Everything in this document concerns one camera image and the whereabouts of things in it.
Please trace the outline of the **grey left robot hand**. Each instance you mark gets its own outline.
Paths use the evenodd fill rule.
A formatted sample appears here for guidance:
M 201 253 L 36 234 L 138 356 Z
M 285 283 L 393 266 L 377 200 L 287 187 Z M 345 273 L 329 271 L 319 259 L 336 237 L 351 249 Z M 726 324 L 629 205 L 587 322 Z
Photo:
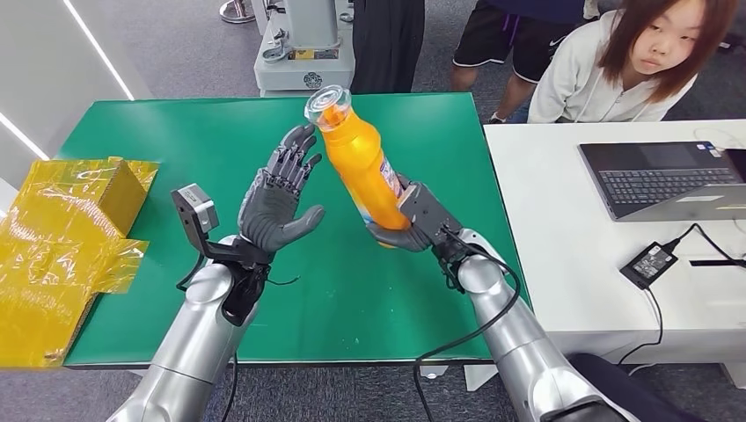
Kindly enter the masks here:
M 238 213 L 239 235 L 244 240 L 267 253 L 277 252 L 320 224 L 325 215 L 321 205 L 296 216 L 302 190 L 322 158 L 319 153 L 307 156 L 316 142 L 312 124 L 293 127 L 266 166 L 258 169 Z

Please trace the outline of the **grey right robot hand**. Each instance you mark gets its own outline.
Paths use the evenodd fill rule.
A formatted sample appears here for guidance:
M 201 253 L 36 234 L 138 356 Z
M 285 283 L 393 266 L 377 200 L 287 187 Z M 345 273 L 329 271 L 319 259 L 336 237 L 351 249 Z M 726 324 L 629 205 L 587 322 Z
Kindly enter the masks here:
M 410 179 L 406 175 L 399 172 L 397 176 L 402 187 L 407 188 L 410 185 Z M 427 187 L 420 182 L 415 182 L 415 186 L 419 190 Z M 430 202 L 432 202 L 430 205 L 437 203 L 437 206 L 434 208 L 437 210 L 436 215 L 444 217 L 447 211 L 446 208 L 436 200 L 436 197 L 429 190 L 427 192 L 429 193 L 426 194 L 426 199 L 429 198 Z M 370 222 L 366 224 L 366 229 L 379 243 L 388 244 L 407 251 L 422 252 L 434 247 L 432 239 L 428 235 L 429 231 L 423 231 L 418 223 L 405 230 L 392 230 L 383 228 L 375 222 Z

